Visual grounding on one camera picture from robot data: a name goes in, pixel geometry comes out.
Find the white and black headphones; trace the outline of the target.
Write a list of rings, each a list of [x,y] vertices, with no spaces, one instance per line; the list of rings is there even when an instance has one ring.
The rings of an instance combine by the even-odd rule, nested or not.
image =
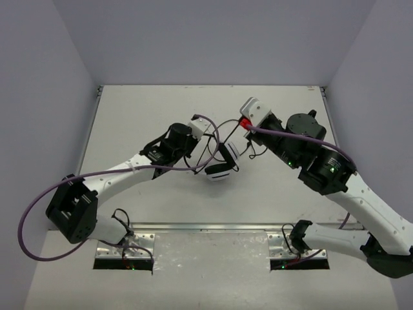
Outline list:
[[[219,143],[218,153],[223,158],[223,163],[209,165],[204,169],[210,181],[221,181],[228,178],[232,172],[239,172],[240,154],[234,143],[231,141]]]

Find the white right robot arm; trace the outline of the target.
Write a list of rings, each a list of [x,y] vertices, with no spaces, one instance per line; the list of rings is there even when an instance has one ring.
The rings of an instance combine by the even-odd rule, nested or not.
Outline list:
[[[264,145],[291,169],[309,189],[338,204],[364,227],[362,231],[331,229],[300,220],[290,242],[300,254],[326,249],[359,258],[389,278],[412,274],[412,223],[400,216],[363,180],[343,151],[324,141],[327,130],[316,111],[289,117],[287,124],[273,113],[261,121],[244,116],[241,126],[248,137]]]

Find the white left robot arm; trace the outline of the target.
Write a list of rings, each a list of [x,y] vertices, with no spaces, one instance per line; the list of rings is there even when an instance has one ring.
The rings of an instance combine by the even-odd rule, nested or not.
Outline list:
[[[99,215],[98,208],[134,185],[166,173],[169,167],[191,154],[209,126],[202,119],[192,120],[186,125],[174,123],[139,153],[106,170],[103,175],[78,179],[73,175],[67,176],[47,207],[46,217],[72,244],[87,239],[124,244],[132,230],[121,220]]]

